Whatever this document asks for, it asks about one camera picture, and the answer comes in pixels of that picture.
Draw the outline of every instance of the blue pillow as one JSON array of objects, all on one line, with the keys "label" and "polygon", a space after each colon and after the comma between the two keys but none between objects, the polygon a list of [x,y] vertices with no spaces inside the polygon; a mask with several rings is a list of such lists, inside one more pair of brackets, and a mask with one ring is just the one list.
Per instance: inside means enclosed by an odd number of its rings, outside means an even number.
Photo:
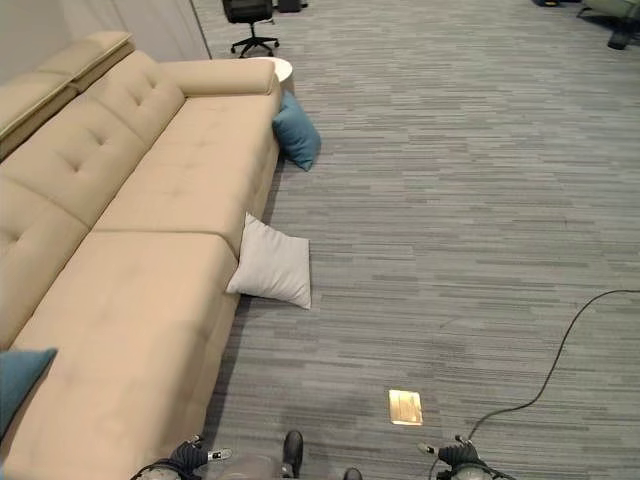
[{"label": "blue pillow", "polygon": [[308,172],[320,151],[322,140],[296,97],[286,90],[280,113],[273,119],[273,129],[284,153]]},{"label": "blue pillow", "polygon": [[0,352],[0,438],[58,350]]}]

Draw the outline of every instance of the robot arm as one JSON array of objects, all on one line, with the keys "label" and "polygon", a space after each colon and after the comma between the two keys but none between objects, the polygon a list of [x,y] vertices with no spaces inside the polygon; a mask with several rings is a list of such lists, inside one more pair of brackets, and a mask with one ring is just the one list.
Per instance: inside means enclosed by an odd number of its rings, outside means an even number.
[{"label": "robot arm", "polygon": [[202,439],[195,437],[183,442],[169,458],[162,458],[142,468],[131,480],[201,480],[194,470],[214,460],[226,460],[231,450],[207,452],[202,450]]}]

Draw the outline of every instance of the striped carpet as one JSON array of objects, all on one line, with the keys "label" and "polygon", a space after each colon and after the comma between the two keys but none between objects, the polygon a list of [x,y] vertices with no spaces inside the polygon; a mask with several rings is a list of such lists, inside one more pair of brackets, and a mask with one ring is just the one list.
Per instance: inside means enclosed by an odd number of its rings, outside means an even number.
[{"label": "striped carpet", "polygon": [[[196,3],[230,57],[247,26]],[[424,478],[418,441],[529,400],[577,309],[640,288],[640,46],[578,9],[311,0],[257,26],[324,139],[309,173],[278,168],[266,215],[311,239],[313,309],[242,300],[209,442],[277,455],[297,428],[303,478]],[[603,299],[479,451],[520,480],[637,480],[639,365],[640,296]],[[424,426],[389,423],[389,388],[420,392]]]}]

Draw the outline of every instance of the sofa armrest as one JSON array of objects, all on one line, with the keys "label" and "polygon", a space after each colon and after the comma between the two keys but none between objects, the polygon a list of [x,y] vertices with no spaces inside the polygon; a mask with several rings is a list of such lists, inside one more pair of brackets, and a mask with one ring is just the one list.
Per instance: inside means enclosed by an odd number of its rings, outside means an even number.
[{"label": "sofa armrest", "polygon": [[187,97],[269,95],[279,86],[275,65],[269,60],[196,60],[160,65]]}]

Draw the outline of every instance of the office chair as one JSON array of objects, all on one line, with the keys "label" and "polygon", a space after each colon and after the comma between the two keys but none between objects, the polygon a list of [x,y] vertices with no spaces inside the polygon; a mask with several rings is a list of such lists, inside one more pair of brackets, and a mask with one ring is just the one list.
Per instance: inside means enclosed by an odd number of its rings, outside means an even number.
[{"label": "office chair", "polygon": [[267,54],[273,57],[272,48],[266,42],[275,42],[274,47],[278,48],[280,42],[273,37],[256,37],[254,24],[262,20],[270,20],[273,16],[273,0],[222,0],[224,14],[230,23],[248,23],[251,26],[251,37],[231,46],[231,53],[236,53],[236,47],[244,45],[240,58],[244,58],[253,47],[263,47],[267,49]]}]

